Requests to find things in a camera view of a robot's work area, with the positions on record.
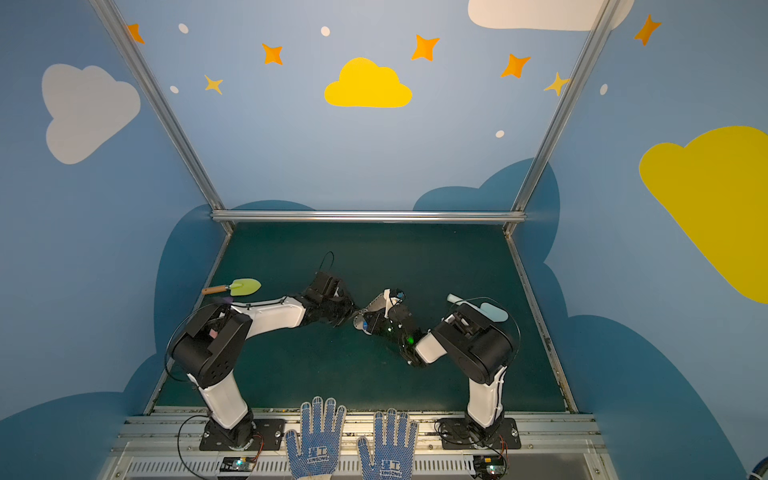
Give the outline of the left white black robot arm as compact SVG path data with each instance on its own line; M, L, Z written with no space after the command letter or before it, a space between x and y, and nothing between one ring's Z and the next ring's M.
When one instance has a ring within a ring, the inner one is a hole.
M344 282L316 274L298 295L260 302L216 299L173 334L166 353L198 389L209 412L202 451L276 451L284 424L256 420L237 386L234 368L247 340L317 321L342 324L356 310Z

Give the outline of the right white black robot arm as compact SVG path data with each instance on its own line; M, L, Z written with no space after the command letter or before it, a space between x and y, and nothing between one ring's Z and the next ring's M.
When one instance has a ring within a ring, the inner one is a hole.
M443 435L452 446L490 446L504 421L504 379L516 343L499 327L509 314L490 303L476 306L450 296L454 309L434 328L424 332L413 322L403 304L377 310L363 309L353 317L356 329L390 341L406 362L426 367L442 357L450 358L467 377L469 401L465 418L454 427L454 435Z

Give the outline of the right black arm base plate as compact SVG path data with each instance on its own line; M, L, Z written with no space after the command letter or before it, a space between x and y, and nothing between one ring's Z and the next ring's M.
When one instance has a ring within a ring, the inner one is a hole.
M434 428L446 450L522 448L513 418L502 416L490 427L481 427L469 418L441 418L435 421Z

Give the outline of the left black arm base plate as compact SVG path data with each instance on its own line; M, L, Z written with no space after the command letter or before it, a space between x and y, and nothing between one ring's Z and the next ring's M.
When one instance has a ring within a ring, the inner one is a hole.
M277 451L285 434L285 421L246 416L232 429L224 429L215 420L209 420L199 445L201 451Z

